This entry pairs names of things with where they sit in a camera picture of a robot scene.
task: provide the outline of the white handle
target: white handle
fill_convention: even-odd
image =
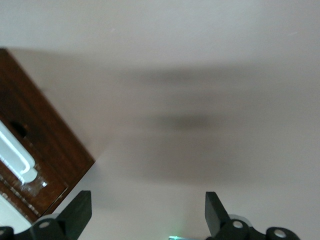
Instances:
[[[0,121],[0,160],[22,184],[30,183],[37,177],[34,158],[2,121]]]

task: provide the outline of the wooden cabinet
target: wooden cabinet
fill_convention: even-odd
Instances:
[[[6,49],[0,49],[0,120],[38,172],[22,184],[0,161],[0,193],[32,223],[54,211],[94,160]]]

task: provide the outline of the wall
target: wall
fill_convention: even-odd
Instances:
[[[206,191],[319,236],[319,1],[1,1],[10,48],[96,159],[80,239],[204,239]]]

